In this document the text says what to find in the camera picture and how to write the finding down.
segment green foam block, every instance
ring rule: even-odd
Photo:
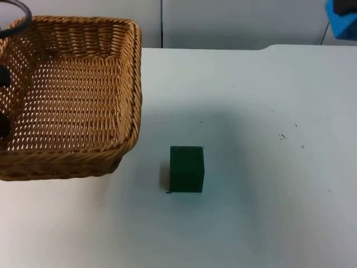
[[[201,193],[204,175],[202,147],[171,146],[170,192]]]

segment woven wicker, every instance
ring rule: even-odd
[[[12,85],[0,88],[11,133],[0,138],[0,179],[113,172],[138,139],[141,31],[130,20],[36,16],[0,40]]]

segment black cable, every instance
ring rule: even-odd
[[[17,6],[22,9],[22,11],[25,13],[25,18],[19,25],[13,28],[0,31],[0,39],[15,35],[31,25],[32,13],[31,10],[24,3],[20,2],[19,0],[0,0],[0,2],[13,4],[14,6]]]
[[[328,22],[327,26],[326,26],[326,29],[325,29],[325,32],[324,32],[324,36],[322,37],[322,40],[321,40],[321,43],[320,43],[320,46],[322,45],[322,43],[324,42],[324,39],[325,39],[325,35],[327,33],[327,29],[329,29],[329,25],[330,25],[330,22]]]

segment blue object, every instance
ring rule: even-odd
[[[336,39],[357,40],[357,13],[339,16],[334,12],[334,0],[326,3],[326,13]]]

